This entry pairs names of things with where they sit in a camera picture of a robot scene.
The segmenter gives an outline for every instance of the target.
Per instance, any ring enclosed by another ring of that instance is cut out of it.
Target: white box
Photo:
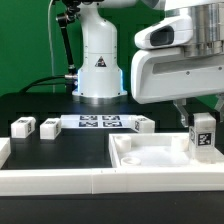
[[[35,130],[35,123],[34,117],[21,117],[11,124],[12,138],[26,138]]]
[[[61,132],[61,120],[49,118],[40,125],[40,139],[55,139]]]
[[[0,169],[11,153],[10,139],[0,138]]]
[[[209,113],[194,114],[194,126],[189,128],[189,149],[193,159],[215,163],[216,120]]]
[[[148,119],[144,116],[130,116],[129,117],[131,128],[138,133],[154,133],[155,121]]]

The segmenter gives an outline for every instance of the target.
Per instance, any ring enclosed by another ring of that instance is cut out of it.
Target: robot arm
[[[135,36],[141,50],[132,61],[133,97],[174,100],[180,108],[183,99],[223,93],[224,1],[167,0],[165,12],[163,21]]]

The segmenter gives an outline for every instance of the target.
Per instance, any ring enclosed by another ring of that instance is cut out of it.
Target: white cube with marker
[[[26,138],[35,130],[36,119],[34,117],[21,117],[11,124],[12,138]]]
[[[148,119],[144,116],[130,116],[129,117],[131,128],[138,133],[154,133],[155,121]]]
[[[191,126],[189,131],[189,150],[192,158],[200,162],[214,163],[216,120],[209,113],[194,114],[194,126]]]
[[[61,119],[49,118],[40,125],[40,139],[54,140],[61,132]]]

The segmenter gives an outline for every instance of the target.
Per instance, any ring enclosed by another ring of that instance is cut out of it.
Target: white block
[[[40,125],[40,139],[55,139],[61,132],[61,120],[49,118]]]
[[[0,138],[0,169],[11,153],[10,139]]]
[[[155,121],[144,116],[130,116],[131,128],[138,133],[154,133]]]
[[[35,130],[35,123],[34,117],[21,117],[11,124],[12,138],[26,138]]]
[[[189,128],[189,150],[192,159],[215,163],[216,120],[209,113],[194,114],[194,126]]]
[[[2,170],[0,196],[91,194],[91,169]]]

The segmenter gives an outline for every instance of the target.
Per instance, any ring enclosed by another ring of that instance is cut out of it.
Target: black cable
[[[38,79],[32,83],[30,83],[28,86],[22,88],[19,93],[26,93],[26,91],[28,89],[30,89],[31,87],[35,86],[36,84],[39,84],[40,82],[45,82],[45,81],[49,81],[49,80],[55,80],[55,79],[64,79],[64,75],[58,75],[58,76],[50,76],[50,77],[46,77],[46,78],[42,78],[42,79]]]

